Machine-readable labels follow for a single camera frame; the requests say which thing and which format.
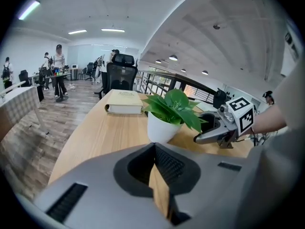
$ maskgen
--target fluorescent light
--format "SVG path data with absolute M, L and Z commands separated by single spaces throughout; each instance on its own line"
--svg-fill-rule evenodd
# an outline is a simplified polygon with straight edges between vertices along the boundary
M 114 47 L 119 47 L 119 48 L 127 48 L 127 47 L 124 47 L 124 46 L 117 46 L 117 45 L 113 45 Z
M 81 32 L 87 32 L 87 31 L 86 30 L 72 31 L 72 32 L 69 32 L 69 34 L 72 35 L 72 34 L 81 33 Z
M 19 17 L 19 20 L 24 20 L 25 17 L 29 15 L 40 3 L 37 1 L 34 1 L 24 12 L 23 14 Z
M 119 30 L 119 29 L 102 29 L 102 31 L 116 31 L 116 32 L 125 32 L 124 30 Z

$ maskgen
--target backpack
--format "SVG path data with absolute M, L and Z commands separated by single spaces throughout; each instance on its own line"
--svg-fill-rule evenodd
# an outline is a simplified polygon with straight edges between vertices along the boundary
M 2 72 L 2 79 L 3 82 L 8 82 L 10 80 L 10 69 L 9 69 L 9 65 L 7 67 L 5 67 L 5 65 L 3 65 L 4 69 Z

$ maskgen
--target human arm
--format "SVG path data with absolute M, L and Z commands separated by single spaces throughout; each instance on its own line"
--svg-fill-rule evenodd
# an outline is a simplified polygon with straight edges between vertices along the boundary
M 252 126 L 253 132 L 255 134 L 258 133 L 267 133 L 274 132 L 279 129 L 282 129 L 286 126 L 286 122 L 284 117 L 279 109 L 279 107 L 275 104 L 268 108 L 261 114 L 258 114 L 254 118 L 254 125 Z M 251 129 L 248 129 L 244 135 L 253 134 Z

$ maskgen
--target white pot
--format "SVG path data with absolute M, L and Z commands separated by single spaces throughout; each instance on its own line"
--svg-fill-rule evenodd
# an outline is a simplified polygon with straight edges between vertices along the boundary
M 181 125 L 174 125 L 158 119 L 148 112 L 147 134 L 154 143 L 167 143 L 180 130 Z

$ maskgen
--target black vent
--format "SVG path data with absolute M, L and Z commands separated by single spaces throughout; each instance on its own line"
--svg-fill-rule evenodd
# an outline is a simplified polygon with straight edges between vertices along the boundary
M 167 185 L 175 182 L 184 172 L 183 162 L 158 147 L 156 147 L 155 163 Z
M 222 168 L 229 169 L 229 170 L 234 170 L 234 171 L 240 171 L 240 169 L 242 168 L 241 166 L 234 165 L 234 164 L 229 164 L 229 163 L 225 163 L 225 162 L 220 162 L 218 164 L 218 166 L 222 167 Z
M 74 183 L 47 211 L 47 215 L 62 223 L 70 214 L 78 200 L 82 197 L 88 187 Z

